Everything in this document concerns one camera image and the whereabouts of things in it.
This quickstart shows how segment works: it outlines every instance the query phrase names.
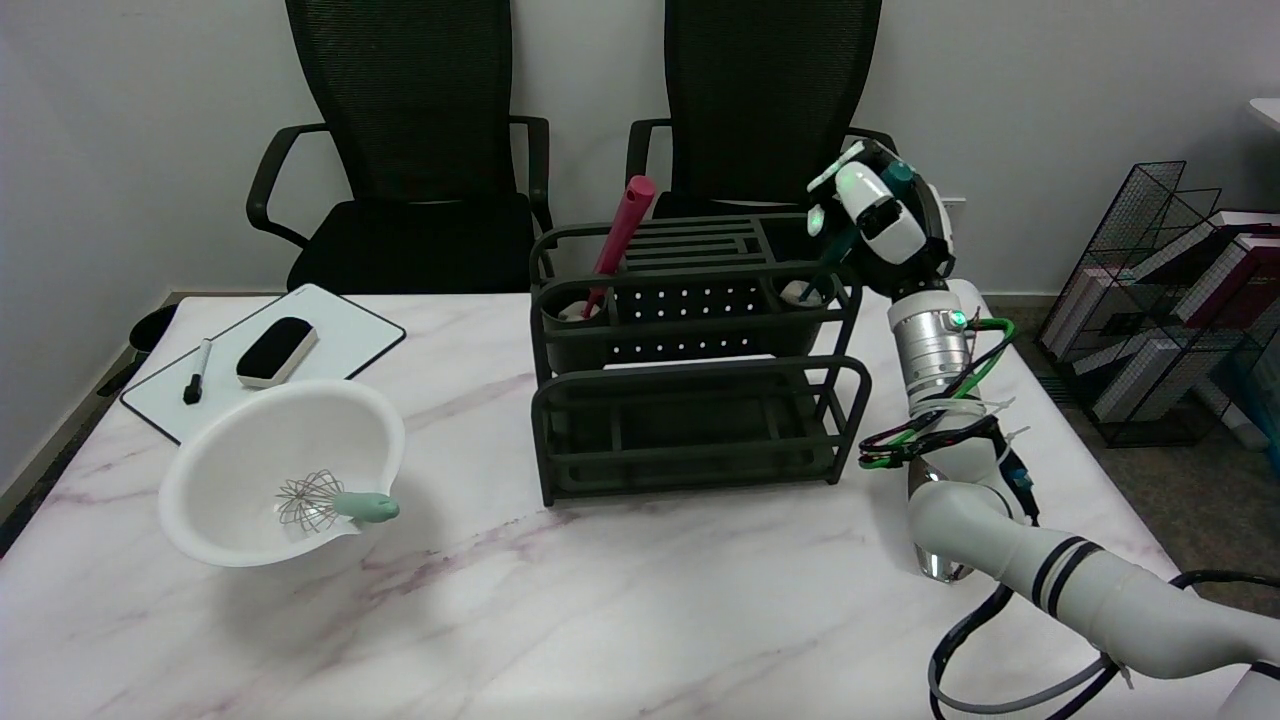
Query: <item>red utensil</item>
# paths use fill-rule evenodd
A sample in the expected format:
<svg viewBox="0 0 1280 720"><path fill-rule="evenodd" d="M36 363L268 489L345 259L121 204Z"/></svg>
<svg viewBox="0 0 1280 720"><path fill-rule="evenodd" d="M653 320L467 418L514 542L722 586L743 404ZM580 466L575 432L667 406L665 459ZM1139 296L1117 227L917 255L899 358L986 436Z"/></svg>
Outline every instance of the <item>red utensil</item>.
<svg viewBox="0 0 1280 720"><path fill-rule="evenodd" d="M600 275L613 275L618 272L622 256L631 245L631 238L644 219L644 214L653 204L653 196L658 193L658 187L653 181L636 176L627 183L626 192L618 202L618 211L613 214L613 225L609 228L609 237L604 241L600 256L595 260L595 273ZM595 304L604 299L603 287L593 287L591 295L586 299L586 307L582 309L582 319L591 316Z"/></svg>

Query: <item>whisk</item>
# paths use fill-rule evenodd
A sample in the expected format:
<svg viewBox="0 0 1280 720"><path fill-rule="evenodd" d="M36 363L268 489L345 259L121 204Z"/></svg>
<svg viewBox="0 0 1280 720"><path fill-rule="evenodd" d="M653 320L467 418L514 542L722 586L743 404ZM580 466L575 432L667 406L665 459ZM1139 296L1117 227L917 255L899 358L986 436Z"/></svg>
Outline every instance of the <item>whisk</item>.
<svg viewBox="0 0 1280 720"><path fill-rule="evenodd" d="M311 473L301 480L285 480L275 496L280 503L280 523L301 525L308 533L321 533L339 516L362 523L385 523L399 515L399 503L380 492L346 492L329 470Z"/></svg>

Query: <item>white wall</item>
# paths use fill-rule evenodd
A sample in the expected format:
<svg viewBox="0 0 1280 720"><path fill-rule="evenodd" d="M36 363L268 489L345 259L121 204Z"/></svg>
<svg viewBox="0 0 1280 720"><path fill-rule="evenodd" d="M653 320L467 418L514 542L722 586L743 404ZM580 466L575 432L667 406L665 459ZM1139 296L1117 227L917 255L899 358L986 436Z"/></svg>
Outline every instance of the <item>white wall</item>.
<svg viewBox="0 0 1280 720"><path fill-rule="evenodd" d="M122 118L0 10L0 491L159 306ZM38 32L38 27L31 28Z"/></svg>
<svg viewBox="0 0 1280 720"><path fill-rule="evenodd" d="M512 109L550 119L556 219L608 219L630 122L667 113L662 1L513 5ZM969 199L960 274L1052 292L1133 163L1276 197L1280 136L1244 110L1280 94L1276 27L1274 0L886 0L855 123ZM3 483L164 288L283 286L296 250L244 195L273 132L319 113L283 0L5 0L0 44ZM668 160L659 137L652 174ZM308 233L344 197L303 137L271 213Z"/></svg>

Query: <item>baseboard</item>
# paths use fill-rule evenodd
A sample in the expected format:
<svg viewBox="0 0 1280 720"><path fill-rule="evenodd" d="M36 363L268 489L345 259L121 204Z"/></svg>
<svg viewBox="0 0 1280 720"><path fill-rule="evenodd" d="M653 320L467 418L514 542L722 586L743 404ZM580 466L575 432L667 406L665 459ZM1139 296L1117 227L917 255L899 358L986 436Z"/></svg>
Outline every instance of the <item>baseboard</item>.
<svg viewBox="0 0 1280 720"><path fill-rule="evenodd" d="M982 299L987 305L1001 307L1052 307L1057 300L1057 293L1039 292L983 292Z"/></svg>
<svg viewBox="0 0 1280 720"><path fill-rule="evenodd" d="M93 383L92 389L88 396L84 397L76 407L68 413L61 423L54 429L49 439L45 441L36 452L32 454L31 459L22 470L18 471L18 477L14 478L13 483L0 493L0 523L6 520L13 512L18 503L22 502L31 488L36 487L36 482L44 477L49 470L49 466L54 464L58 459L58 454L67 447L67 443L72 441L76 433L81 429L88 418L104 405L111 402L110 397L99 397L97 388L102 387L102 383L115 377L116 373L124 369L129 361L133 360L133 351L124 346L120 351L119 357L111 361L111 365L102 373L102 377Z"/></svg>
<svg viewBox="0 0 1280 720"><path fill-rule="evenodd" d="M188 297L260 297L264 295L282 295L283 290L246 288L246 290L174 290L165 300L165 305L182 302Z"/></svg>

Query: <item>office chair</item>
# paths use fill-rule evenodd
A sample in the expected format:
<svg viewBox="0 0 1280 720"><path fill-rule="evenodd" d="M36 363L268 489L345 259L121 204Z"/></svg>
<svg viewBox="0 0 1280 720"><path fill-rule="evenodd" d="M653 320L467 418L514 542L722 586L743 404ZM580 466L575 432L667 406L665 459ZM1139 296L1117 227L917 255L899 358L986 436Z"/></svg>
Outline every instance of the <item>office chair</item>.
<svg viewBox="0 0 1280 720"><path fill-rule="evenodd" d="M337 293L527 292L530 214L552 229L547 120L509 115L509 0L287 0L323 123L271 140L248 195L255 228L302 249L288 287ZM529 133L529 197L509 126ZM294 140L328 131L352 200L308 240L266 206Z"/></svg>
<svg viewBox="0 0 1280 720"><path fill-rule="evenodd" d="M881 0L667 0L669 119L631 126L627 179L644 174L655 127L672 136L671 191L654 218L803 213L805 186L851 128ZM781 202L744 206L733 201Z"/></svg>

